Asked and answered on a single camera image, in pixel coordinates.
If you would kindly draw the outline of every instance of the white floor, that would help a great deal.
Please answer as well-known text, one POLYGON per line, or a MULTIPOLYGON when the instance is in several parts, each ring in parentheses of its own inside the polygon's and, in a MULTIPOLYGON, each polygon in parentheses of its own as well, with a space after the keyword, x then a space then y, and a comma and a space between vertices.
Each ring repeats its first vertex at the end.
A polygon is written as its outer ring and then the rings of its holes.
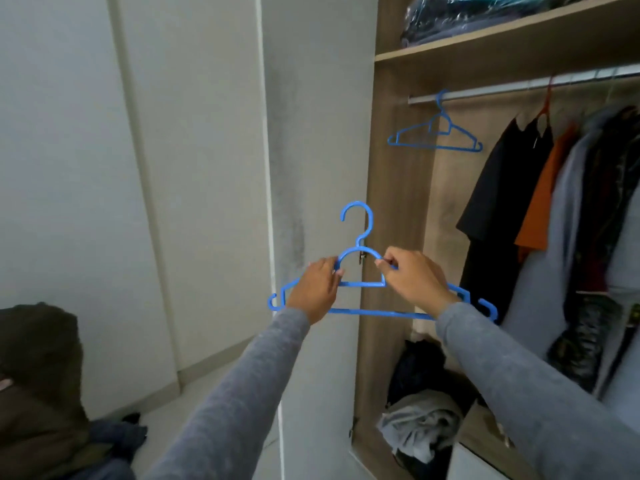
MULTIPOLYGON (((186 386, 182 395, 171 403, 142 416, 140 423, 149 427, 147 442, 133 462, 137 476, 142 476, 165 452, 181 428, 233 364, 226 365, 186 386)), ((277 418, 264 443, 255 480, 280 480, 280 444, 277 418)))

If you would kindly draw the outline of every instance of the wardrobe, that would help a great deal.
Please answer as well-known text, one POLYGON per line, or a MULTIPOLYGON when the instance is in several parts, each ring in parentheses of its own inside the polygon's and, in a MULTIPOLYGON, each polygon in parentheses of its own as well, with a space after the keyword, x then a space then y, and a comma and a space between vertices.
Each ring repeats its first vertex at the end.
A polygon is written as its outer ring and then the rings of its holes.
MULTIPOLYGON (((438 112, 411 96, 458 91, 640 61, 636 15, 640 0, 584 0, 516 22, 398 50, 411 0, 379 0, 371 115, 367 203, 375 215, 366 245, 424 250, 458 283, 468 238, 456 229, 480 171, 508 122, 524 127, 539 112, 545 89, 463 98, 445 103, 458 125, 484 143, 480 153, 390 146, 387 138, 438 112)), ((552 127, 597 109, 607 100, 633 100, 640 79, 569 84, 553 89, 552 127)), ((438 144, 468 144, 464 135, 439 136, 438 144)), ((364 259, 364 281, 376 281, 373 259, 364 259)), ((361 308, 413 311, 388 289, 363 289, 361 308)), ((433 335, 433 323, 360 318, 353 450, 376 478, 409 478, 375 428, 404 340, 412 329, 433 335)), ((455 369, 454 361, 449 367, 455 369)))

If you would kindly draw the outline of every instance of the gray sleeve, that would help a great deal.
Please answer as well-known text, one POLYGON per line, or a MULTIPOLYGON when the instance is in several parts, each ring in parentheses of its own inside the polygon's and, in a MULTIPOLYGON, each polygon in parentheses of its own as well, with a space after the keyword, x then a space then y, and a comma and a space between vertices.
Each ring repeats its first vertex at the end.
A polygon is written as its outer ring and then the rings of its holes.
POLYGON ((640 478, 640 436, 475 308, 453 304, 436 331, 544 478, 640 478))
POLYGON ((277 313, 145 480, 250 479, 308 331, 304 312, 277 313))

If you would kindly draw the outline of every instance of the hanger bar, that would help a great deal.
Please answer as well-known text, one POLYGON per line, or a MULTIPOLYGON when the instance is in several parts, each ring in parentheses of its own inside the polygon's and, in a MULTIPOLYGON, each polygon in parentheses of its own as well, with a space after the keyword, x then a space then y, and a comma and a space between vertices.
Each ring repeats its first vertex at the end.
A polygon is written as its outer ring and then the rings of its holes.
MULTIPOLYGON (((631 77, 640 75, 640 64, 628 66, 609 67, 606 69, 589 70, 586 72, 573 72, 552 77, 542 77, 540 79, 522 80, 520 82, 510 82, 508 84, 498 84, 496 86, 485 86, 483 88, 465 89, 464 91, 452 91, 444 93, 443 100, 464 99, 476 96, 486 96, 489 94, 512 93, 516 91, 527 91, 529 89, 546 88, 557 86, 569 86, 584 82, 613 79, 618 77, 631 77)), ((429 96, 418 96, 409 98, 409 104, 420 104, 423 102, 436 101, 437 94, 429 96)))

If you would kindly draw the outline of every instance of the person's right hand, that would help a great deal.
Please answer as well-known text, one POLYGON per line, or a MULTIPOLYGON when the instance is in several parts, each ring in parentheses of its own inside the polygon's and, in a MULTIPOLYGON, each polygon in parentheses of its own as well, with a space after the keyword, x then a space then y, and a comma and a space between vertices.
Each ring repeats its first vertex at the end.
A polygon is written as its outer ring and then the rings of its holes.
POLYGON ((405 300, 434 318, 452 303, 460 301, 449 291, 442 268, 420 251, 389 247, 384 259, 376 259, 376 266, 405 300))

